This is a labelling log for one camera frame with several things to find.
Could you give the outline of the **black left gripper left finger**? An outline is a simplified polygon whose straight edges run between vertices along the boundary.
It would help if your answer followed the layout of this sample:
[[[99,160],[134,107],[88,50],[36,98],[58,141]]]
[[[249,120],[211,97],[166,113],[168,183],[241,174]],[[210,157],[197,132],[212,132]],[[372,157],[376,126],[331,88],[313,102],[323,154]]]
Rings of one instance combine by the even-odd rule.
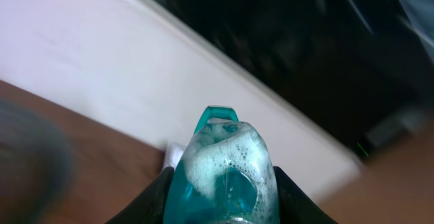
[[[162,224],[174,168],[164,168],[157,178],[106,224]]]

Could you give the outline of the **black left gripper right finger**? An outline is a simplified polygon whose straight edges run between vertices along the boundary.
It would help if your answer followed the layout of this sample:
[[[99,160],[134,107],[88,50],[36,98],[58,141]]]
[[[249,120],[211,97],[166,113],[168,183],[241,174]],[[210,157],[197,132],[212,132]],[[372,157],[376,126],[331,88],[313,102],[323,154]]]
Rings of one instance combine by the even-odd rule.
[[[273,167],[279,196],[281,224],[337,224],[278,166]]]

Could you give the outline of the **blue mouthwash bottle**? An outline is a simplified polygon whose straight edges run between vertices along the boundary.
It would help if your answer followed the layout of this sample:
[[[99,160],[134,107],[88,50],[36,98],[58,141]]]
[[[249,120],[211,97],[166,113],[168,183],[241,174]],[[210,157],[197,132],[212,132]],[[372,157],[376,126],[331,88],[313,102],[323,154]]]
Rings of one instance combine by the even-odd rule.
[[[175,169],[164,223],[278,223],[266,143],[230,107],[207,107]]]

